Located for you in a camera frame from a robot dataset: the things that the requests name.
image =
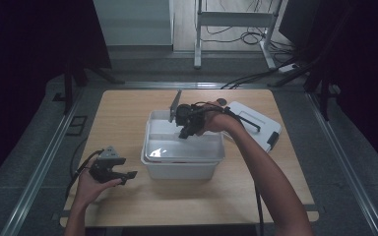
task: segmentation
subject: metal frame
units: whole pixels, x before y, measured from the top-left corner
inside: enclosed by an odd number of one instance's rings
[[[260,47],[265,55],[269,69],[276,70],[275,62],[273,61],[272,55],[269,52],[269,44],[273,31],[275,30],[282,1],[283,0],[279,0],[279,3],[273,13],[231,13],[203,12],[202,0],[198,0],[194,67],[196,69],[201,68],[201,27],[254,27],[268,28],[265,32],[265,40],[260,41]]]

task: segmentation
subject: white plastic container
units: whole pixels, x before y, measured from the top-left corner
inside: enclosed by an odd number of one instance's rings
[[[211,179],[224,158],[221,133],[179,138],[182,127],[168,122],[169,111],[150,114],[141,161],[153,179]]]

